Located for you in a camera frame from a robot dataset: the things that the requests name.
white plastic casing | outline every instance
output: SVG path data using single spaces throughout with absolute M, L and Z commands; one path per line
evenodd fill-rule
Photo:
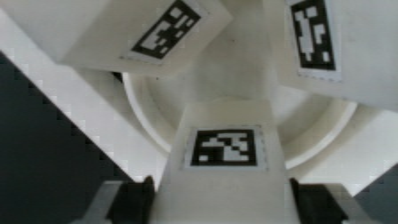
M 215 102 L 187 107 L 155 198 L 153 224 L 299 223 L 270 111 L 265 101 Z M 192 166 L 197 130 L 251 128 L 260 143 L 258 166 Z
M 57 62 L 151 76 L 178 73 L 231 21 L 219 0 L 0 0 L 0 4 Z
M 398 111 L 398 1 L 263 0 L 263 3 L 281 83 Z M 316 10 L 311 9 L 324 3 L 327 17 L 320 5 Z M 297 4 L 302 4 L 300 10 L 292 12 Z M 324 18 L 329 20 L 329 30 L 322 26 L 316 28 L 325 24 Z M 299 52 L 327 52 L 325 48 L 318 48 L 327 41 L 327 34 L 336 70 L 304 69 Z

dark background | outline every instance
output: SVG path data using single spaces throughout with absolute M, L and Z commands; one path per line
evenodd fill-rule
M 0 55 L 0 224 L 68 224 L 105 180 L 130 180 Z M 398 167 L 356 199 L 398 223 Z

curved white edge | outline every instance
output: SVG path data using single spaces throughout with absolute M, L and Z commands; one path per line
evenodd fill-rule
M 151 108 L 157 108 L 157 105 L 151 99 L 146 78 L 125 72 L 123 82 L 137 119 L 153 141 L 167 154 L 171 152 L 171 142 L 174 139 L 176 130 L 160 115 L 160 111 L 157 109 L 151 110 Z
M 0 33 L 0 51 L 77 127 L 132 179 L 153 176 L 158 187 L 167 157 L 146 138 L 123 85 L 109 72 L 55 64 L 2 8 Z
M 300 183 L 341 183 L 352 196 L 398 163 L 398 113 L 359 104 L 345 130 L 313 159 L 290 170 Z
M 157 109 L 158 107 L 151 99 L 151 93 L 146 85 L 146 77 L 123 73 L 123 80 L 130 104 L 142 127 L 153 137 L 155 142 L 164 148 L 165 153 L 169 153 L 176 130 L 173 129 Z M 295 166 L 299 166 L 315 157 L 331 144 L 350 121 L 356 108 L 357 103 L 338 99 L 332 100 L 313 127 L 299 138 L 283 146 L 288 169 L 295 168 Z
M 334 99 L 327 111 L 300 137 L 286 144 L 286 168 L 295 168 L 332 143 L 356 113 L 357 103 Z

white surface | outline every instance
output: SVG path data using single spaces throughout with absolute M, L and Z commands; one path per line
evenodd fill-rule
M 361 106 L 332 145 L 290 175 L 302 183 L 343 183 L 352 195 L 398 163 L 398 113 Z
M 258 126 L 265 139 L 267 168 L 236 167 L 206 170 L 185 168 L 192 128 Z M 160 191 L 155 198 L 151 223 L 299 223 L 293 192 L 286 176 L 283 149 L 265 101 L 196 104 L 187 107 L 169 156 Z
M 332 100 L 276 82 L 260 0 L 224 0 L 235 20 L 190 66 L 173 77 L 123 75 L 128 98 L 142 127 L 165 152 L 185 106 L 219 99 L 270 99 L 288 168 L 332 142 L 356 103 Z
M 297 4 L 299 2 L 304 2 L 302 0 L 286 0 L 288 2 L 288 5 L 293 5 Z M 340 38 L 338 38 L 338 35 L 336 35 L 336 24 L 334 24 L 334 11 L 329 7 L 329 5 L 332 4 L 331 0 L 325 1 L 325 11 L 327 11 L 327 20 L 329 20 L 329 24 L 327 24 L 327 27 L 329 27 L 329 32 L 331 32 L 331 41 L 332 41 L 332 46 L 334 46 L 334 49 L 332 49 L 332 54 L 324 51 L 324 54 L 322 54 L 322 59 L 324 59 L 324 62 L 331 62 L 331 56 L 334 56 L 334 62 L 336 62 L 336 71 L 332 70 L 320 70 L 320 69 L 309 69 L 309 68 L 302 68 L 302 67 L 297 67 L 299 68 L 299 74 L 300 76 L 304 77 L 311 77 L 311 78 L 316 78 L 316 79 L 322 79 L 322 80 L 329 80 L 332 82 L 341 82 L 343 80 L 343 77 L 341 77 L 341 50 L 336 46 L 340 46 Z M 295 15 L 292 15 L 292 12 L 286 8 L 286 23 L 295 19 L 295 21 L 300 21 L 300 29 L 302 29 L 302 36 L 299 37 L 299 42 L 295 40 L 295 29 L 293 29 L 293 23 L 288 23 L 286 24 L 286 28 L 290 29 L 290 36 L 288 37 L 293 37 L 290 39 L 292 41 L 292 49 L 295 51 L 300 50 L 300 52 L 306 52 L 306 58 L 308 58 L 308 61 L 313 61 L 315 59 L 315 44 L 322 44 L 322 37 L 324 37 L 324 34 L 327 34 L 327 27 L 325 27 L 325 24 L 311 24 L 311 19 L 318 19 L 318 18 L 311 18 L 311 17 L 316 17 L 320 15 L 320 11 L 316 9 L 316 7 L 309 7 L 306 9 L 306 17 L 304 17 L 304 11 L 297 12 Z M 297 63 L 297 66 L 300 64 L 300 61 L 299 61 L 299 54 L 295 54 L 295 63 Z
M 398 111 L 398 1 L 327 0 L 341 51 L 341 82 L 299 76 L 288 6 L 263 0 L 265 26 L 281 83 Z
M 0 50 L 116 164 L 137 181 L 146 175 L 160 180 L 165 155 L 148 140 L 121 84 L 107 73 L 53 63 L 2 9 L 0 33 Z M 359 107 L 336 142 L 292 175 L 341 183 L 356 195 L 398 162 L 396 130 L 398 114 Z
M 187 66 L 231 21 L 217 0 L 187 1 L 201 5 L 206 16 L 160 64 L 125 55 L 174 0 L 0 0 L 0 4 L 55 61 L 73 67 L 165 76 Z
M 135 181 L 162 177 L 165 156 L 146 136 L 123 85 L 107 72 L 53 63 L 0 8 L 0 49 Z

white frame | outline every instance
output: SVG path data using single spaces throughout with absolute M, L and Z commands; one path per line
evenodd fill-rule
M 190 160 L 194 156 L 194 148 L 196 148 L 196 137 L 199 131 L 217 131 L 217 130 L 247 130 L 251 129 L 254 131 L 254 145 L 256 145 L 256 159 L 258 159 L 258 166 L 206 166 L 197 167 L 190 165 Z M 263 171 L 267 169 L 267 147 L 265 147 L 265 135 L 261 130 L 261 125 L 228 125 L 228 126 L 217 126 L 217 127 L 206 127 L 206 128 L 192 128 L 190 131 L 190 137 L 188 137 L 188 143 L 185 145 L 185 158 L 183 158 L 183 169 L 185 170 L 228 170 L 228 171 Z
M 331 31 L 331 38 L 332 38 L 332 51 L 334 51 L 334 63 L 336 63 L 336 71 L 322 70 L 322 69 L 308 69 L 300 66 L 300 58 L 299 58 L 299 43 L 297 43 L 297 33 L 295 33 L 295 27 L 293 27 L 293 15 L 292 15 L 292 5 L 304 2 L 306 0 L 286 0 L 288 8 L 286 8 L 286 27 L 288 27 L 288 33 L 293 35 L 292 39 L 292 46 L 295 49 L 295 64 L 297 64 L 297 71 L 299 76 L 316 78 L 325 81 L 332 82 L 343 82 L 343 76 L 341 76 L 341 35 L 340 35 L 340 27 L 338 23 L 334 21 L 334 10 L 332 10 L 332 1 L 325 0 L 325 6 L 327 6 L 327 19 L 329 19 L 329 31 Z

